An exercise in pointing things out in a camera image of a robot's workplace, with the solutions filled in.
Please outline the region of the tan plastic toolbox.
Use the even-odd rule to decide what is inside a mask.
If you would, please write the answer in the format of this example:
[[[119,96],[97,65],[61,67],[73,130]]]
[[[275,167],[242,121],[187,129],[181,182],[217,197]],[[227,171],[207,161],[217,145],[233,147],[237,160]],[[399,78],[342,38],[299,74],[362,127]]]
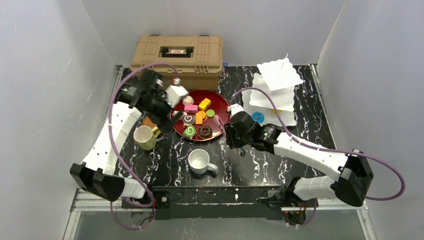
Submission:
[[[187,90],[216,92],[223,72],[223,40],[219,36],[145,35],[138,39],[129,69],[135,71],[153,63],[177,69]]]

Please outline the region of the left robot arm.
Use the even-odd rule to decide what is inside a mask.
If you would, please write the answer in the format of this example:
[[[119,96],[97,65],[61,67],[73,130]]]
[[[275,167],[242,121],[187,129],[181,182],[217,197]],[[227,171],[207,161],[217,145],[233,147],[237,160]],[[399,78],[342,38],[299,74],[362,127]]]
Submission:
[[[140,78],[134,72],[127,75],[111,97],[107,120],[93,147],[81,163],[70,167],[79,188],[110,202],[142,199],[144,195],[153,202],[152,191],[134,172],[131,178],[115,175],[116,164],[127,167],[120,153],[142,113],[159,131],[167,132],[181,116],[171,116],[172,109],[187,95],[178,77],[165,86],[164,77],[151,69],[142,69]]]

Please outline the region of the white grey mug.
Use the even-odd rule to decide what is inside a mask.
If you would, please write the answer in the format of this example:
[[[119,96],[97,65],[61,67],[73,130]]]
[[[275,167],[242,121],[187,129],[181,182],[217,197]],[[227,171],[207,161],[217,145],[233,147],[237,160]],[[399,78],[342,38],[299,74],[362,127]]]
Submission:
[[[203,175],[211,172],[212,175],[218,174],[218,167],[210,162],[210,155],[204,149],[194,149],[188,155],[188,164],[191,171],[197,175]]]

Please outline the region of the yellow green mug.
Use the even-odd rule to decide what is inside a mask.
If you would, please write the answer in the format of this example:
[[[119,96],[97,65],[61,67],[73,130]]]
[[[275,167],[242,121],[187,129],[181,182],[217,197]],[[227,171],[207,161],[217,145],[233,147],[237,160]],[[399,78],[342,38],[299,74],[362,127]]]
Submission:
[[[155,148],[160,134],[161,131],[157,126],[151,128],[147,125],[141,125],[134,130],[133,138],[141,149],[151,151]]]

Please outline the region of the green toy macaron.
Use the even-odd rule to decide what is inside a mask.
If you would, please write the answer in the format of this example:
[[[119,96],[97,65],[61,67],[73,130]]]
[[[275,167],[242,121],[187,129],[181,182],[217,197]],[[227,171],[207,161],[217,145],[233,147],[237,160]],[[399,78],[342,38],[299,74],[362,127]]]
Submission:
[[[206,116],[208,117],[208,118],[213,118],[214,116],[215,116],[215,111],[213,110],[213,109],[208,109],[207,111],[206,111]]]

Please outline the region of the yellow toy cake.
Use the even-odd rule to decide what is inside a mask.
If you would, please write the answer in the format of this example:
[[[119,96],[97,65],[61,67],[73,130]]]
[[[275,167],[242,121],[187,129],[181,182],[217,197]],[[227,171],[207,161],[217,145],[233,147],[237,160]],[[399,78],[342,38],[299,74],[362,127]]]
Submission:
[[[204,98],[199,104],[198,109],[200,111],[206,111],[207,108],[211,105],[212,101],[208,98]]]

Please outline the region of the brown swirl roll cake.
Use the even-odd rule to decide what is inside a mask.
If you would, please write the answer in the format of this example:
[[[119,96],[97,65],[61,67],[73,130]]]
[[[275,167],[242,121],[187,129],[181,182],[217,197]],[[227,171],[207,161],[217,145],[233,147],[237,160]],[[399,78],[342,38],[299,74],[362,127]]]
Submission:
[[[182,118],[182,122],[184,125],[193,125],[196,121],[196,116],[195,115],[185,115]]]

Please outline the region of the blue toy donut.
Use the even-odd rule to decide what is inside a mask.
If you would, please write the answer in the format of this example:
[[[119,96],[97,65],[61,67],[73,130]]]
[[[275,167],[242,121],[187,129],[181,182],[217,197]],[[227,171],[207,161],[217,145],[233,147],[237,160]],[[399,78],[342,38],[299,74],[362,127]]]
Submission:
[[[255,122],[259,123],[259,124],[263,123],[263,122],[264,122],[264,120],[265,120],[265,116],[264,116],[264,114],[263,114],[263,113],[261,113],[261,112],[258,112],[258,111],[253,112],[253,113],[251,114],[251,116],[252,116],[252,119],[253,119]]]

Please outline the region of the pink handled metal tongs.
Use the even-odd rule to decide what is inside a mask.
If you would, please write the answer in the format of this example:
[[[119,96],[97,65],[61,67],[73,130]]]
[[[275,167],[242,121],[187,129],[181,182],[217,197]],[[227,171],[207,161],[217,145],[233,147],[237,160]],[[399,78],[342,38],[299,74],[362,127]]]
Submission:
[[[223,121],[221,120],[221,118],[217,114],[215,114],[214,117],[213,117],[213,121],[218,126],[218,128],[221,131],[222,135],[224,137],[226,137],[225,124],[223,123]]]

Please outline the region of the white tiered cake stand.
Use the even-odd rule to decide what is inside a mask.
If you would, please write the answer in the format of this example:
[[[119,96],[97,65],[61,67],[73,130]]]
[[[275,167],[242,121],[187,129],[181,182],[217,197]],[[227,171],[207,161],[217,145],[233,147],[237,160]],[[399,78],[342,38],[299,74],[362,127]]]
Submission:
[[[268,98],[258,90],[244,90],[241,93],[244,111],[252,116],[254,112],[264,115],[265,124],[280,126],[279,118],[287,127],[297,125],[294,114],[295,87],[302,85],[304,81],[297,73],[288,56],[283,59],[264,62],[256,65],[259,72],[253,74],[252,87],[264,91],[272,100],[276,108]]]

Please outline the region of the yellow triangle cake slice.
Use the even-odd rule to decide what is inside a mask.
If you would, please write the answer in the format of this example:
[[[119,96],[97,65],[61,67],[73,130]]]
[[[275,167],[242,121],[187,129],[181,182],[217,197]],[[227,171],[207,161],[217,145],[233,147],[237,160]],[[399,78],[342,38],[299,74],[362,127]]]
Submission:
[[[280,109],[277,109],[277,110],[272,109],[272,112],[273,112],[275,115],[278,115],[278,114],[280,114],[280,113],[282,112],[282,110],[280,110]]]

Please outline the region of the white round toy mochi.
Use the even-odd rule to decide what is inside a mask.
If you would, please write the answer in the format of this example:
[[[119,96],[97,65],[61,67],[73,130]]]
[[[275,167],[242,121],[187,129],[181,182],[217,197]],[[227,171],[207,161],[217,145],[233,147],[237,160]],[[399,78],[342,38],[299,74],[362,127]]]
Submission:
[[[193,99],[192,96],[187,95],[187,96],[185,96],[183,98],[182,103],[183,103],[184,106],[193,105],[194,104],[194,99]]]

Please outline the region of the wooden coaster stack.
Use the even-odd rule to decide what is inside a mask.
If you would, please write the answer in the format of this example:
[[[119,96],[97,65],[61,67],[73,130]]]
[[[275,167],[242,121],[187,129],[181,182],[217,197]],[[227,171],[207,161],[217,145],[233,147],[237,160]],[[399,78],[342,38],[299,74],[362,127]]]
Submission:
[[[157,132],[159,130],[157,125],[155,123],[153,123],[152,120],[148,116],[144,117],[141,125],[149,127],[150,129],[152,129],[153,132]]]

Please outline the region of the red round tray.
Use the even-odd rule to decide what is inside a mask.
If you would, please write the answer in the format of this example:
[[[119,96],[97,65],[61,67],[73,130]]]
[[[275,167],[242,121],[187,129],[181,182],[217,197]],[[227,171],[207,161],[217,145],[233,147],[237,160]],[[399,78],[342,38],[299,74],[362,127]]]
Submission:
[[[207,110],[212,109],[215,111],[215,115],[218,115],[221,120],[223,121],[224,124],[228,123],[230,120],[230,115],[227,113],[227,107],[229,106],[228,102],[225,100],[225,98],[223,96],[221,96],[220,94],[210,91],[210,90],[192,90],[188,93],[189,96],[191,96],[194,100],[194,105],[198,105],[204,98],[208,98],[211,100],[211,104],[210,106],[207,108]],[[173,111],[184,111],[184,105],[183,102],[178,103],[174,109],[171,111],[170,116],[172,114]],[[194,115],[195,116],[196,113],[187,113],[187,115]],[[215,124],[213,117],[210,118],[206,118],[205,121],[203,122],[202,125],[196,125],[195,123],[192,124],[195,129],[196,129],[196,134],[195,136],[190,139],[187,137],[183,136],[183,131],[185,130],[185,128],[187,127],[187,125],[183,124],[182,119],[179,120],[173,127],[175,133],[177,133],[178,135],[180,135],[181,137],[187,139],[187,140],[192,140],[195,142],[205,142],[205,141],[210,141],[213,140],[219,136],[222,135],[220,129],[218,128],[218,126]],[[213,134],[210,138],[207,139],[201,139],[198,136],[198,130],[201,126],[204,125],[208,125],[212,128]]]

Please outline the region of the orange toy cake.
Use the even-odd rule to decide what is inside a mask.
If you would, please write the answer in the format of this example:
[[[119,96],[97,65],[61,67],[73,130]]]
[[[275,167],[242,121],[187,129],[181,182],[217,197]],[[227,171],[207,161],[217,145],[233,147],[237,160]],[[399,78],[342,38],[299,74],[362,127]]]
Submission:
[[[196,125],[202,125],[203,122],[206,120],[207,116],[202,117],[198,112],[195,114],[195,124]]]

